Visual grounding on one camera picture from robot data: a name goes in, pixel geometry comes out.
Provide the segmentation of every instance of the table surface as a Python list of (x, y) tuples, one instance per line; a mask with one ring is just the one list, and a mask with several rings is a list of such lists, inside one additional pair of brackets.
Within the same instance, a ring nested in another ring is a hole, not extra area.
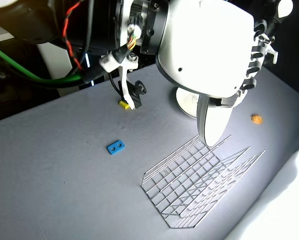
[[(179, 109), (156, 66), (129, 78), (147, 88), (135, 111), (119, 107), (105, 82), (0, 121), (0, 240), (223, 239), (299, 148), (299, 95), (263, 69), (216, 155), (249, 146), (246, 157), (266, 153), (196, 228), (170, 229), (140, 184), (197, 135), (196, 120)], [(117, 140), (126, 148), (110, 155)]]

